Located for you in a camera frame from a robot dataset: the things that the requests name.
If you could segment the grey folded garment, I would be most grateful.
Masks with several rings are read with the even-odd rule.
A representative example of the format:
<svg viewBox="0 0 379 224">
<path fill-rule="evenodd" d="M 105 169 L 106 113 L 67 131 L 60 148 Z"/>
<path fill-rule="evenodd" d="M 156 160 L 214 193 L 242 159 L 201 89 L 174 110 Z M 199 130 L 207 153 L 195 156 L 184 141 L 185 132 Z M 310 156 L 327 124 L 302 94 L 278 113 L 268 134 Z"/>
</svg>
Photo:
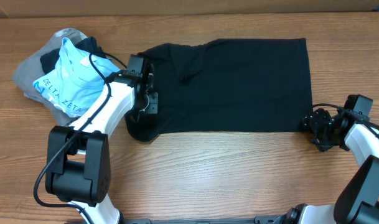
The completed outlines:
<svg viewBox="0 0 379 224">
<path fill-rule="evenodd" d="M 42 70 L 40 57 L 46 53 L 49 53 L 51 50 L 60 48 L 64 37 L 69 38 L 74 44 L 77 44 L 81 40 L 87 38 L 84 33 L 77 29 L 62 29 L 56 32 L 37 52 L 26 58 L 16 68 L 16 71 L 12 75 L 12 80 L 24 92 L 24 96 L 42 103 L 47 109 L 50 110 L 52 116 L 60 126 L 69 125 L 75 119 L 68 117 L 64 112 L 57 109 L 53 103 L 46 100 L 37 90 L 35 90 L 33 81 L 45 75 Z"/>
</svg>

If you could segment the light blue printed t-shirt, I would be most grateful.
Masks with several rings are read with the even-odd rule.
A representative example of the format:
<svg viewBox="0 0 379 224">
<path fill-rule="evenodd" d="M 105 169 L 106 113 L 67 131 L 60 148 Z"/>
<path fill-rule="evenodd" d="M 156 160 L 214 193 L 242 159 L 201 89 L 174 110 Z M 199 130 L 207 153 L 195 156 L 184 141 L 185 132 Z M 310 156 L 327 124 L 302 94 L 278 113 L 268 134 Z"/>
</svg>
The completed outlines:
<svg viewBox="0 0 379 224">
<path fill-rule="evenodd" d="M 103 77 L 119 68 L 107 58 L 78 49 L 68 38 L 62 39 L 55 68 L 33 81 L 33 87 L 68 117 L 84 115 L 103 91 Z"/>
</svg>

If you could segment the black t-shirt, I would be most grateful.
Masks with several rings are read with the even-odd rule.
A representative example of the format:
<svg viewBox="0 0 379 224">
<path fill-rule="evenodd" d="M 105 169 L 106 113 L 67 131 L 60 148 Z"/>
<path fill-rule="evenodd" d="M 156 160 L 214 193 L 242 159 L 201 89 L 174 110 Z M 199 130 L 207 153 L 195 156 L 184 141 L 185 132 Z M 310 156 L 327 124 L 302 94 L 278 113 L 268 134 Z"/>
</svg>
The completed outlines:
<svg viewBox="0 0 379 224">
<path fill-rule="evenodd" d="M 312 111 L 305 39 L 217 39 L 162 44 L 142 53 L 154 65 L 156 116 L 126 118 L 147 142 L 191 131 L 301 132 Z"/>
</svg>

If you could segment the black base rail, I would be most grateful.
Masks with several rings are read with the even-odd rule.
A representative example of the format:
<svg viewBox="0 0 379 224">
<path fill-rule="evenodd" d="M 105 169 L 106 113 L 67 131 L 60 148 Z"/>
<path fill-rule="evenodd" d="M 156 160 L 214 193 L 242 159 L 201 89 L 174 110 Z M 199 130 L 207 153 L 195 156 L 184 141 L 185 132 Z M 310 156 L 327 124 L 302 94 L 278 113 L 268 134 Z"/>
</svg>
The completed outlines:
<svg viewBox="0 0 379 224">
<path fill-rule="evenodd" d="M 150 220 L 127 219 L 122 224 L 273 224 L 281 223 L 285 215 L 255 216 L 254 218 L 198 219 L 198 220 Z"/>
</svg>

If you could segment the black garment in pile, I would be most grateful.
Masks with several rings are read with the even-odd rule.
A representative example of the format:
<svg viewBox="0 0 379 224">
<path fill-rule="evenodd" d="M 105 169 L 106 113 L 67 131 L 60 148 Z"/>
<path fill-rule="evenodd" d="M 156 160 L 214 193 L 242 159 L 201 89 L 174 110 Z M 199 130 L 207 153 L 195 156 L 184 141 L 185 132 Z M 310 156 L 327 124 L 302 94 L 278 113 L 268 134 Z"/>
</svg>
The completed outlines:
<svg viewBox="0 0 379 224">
<path fill-rule="evenodd" d="M 94 37 L 89 37 L 79 41 L 77 44 L 75 44 L 75 47 L 89 53 L 98 52 L 97 56 L 106 58 L 106 55 L 103 54 L 103 49 L 98 46 L 97 41 Z M 60 49 L 53 49 L 49 53 L 46 53 L 40 57 L 42 70 L 45 74 L 51 72 L 55 68 L 55 64 L 59 59 L 59 50 Z"/>
</svg>

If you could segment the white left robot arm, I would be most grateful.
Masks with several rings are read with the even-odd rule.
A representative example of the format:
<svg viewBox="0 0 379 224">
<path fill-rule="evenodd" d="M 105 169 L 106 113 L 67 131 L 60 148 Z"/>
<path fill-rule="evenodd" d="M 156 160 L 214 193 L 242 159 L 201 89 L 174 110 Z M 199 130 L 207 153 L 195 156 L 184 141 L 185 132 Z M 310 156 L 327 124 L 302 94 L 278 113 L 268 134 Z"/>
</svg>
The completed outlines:
<svg viewBox="0 0 379 224">
<path fill-rule="evenodd" d="M 128 114 L 157 114 L 157 93 L 152 91 L 154 66 L 145 63 L 120 70 L 106 79 L 98 99 L 69 127 L 55 126 L 50 134 L 45 167 L 45 188 L 61 203 L 77 210 L 85 223 L 123 223 L 112 204 L 109 138 Z"/>
</svg>

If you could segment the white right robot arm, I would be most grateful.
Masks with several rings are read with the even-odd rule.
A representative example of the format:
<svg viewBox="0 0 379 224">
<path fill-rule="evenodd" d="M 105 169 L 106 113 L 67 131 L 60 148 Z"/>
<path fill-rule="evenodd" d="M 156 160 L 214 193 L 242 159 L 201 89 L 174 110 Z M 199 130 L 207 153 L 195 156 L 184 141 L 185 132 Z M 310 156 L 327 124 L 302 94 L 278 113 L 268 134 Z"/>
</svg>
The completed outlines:
<svg viewBox="0 0 379 224">
<path fill-rule="evenodd" d="M 363 111 L 339 107 L 331 116 L 323 105 L 304 123 L 314 135 L 318 150 L 334 146 L 350 151 L 358 171 L 334 204 L 299 204 L 276 223 L 379 223 L 379 125 Z"/>
</svg>

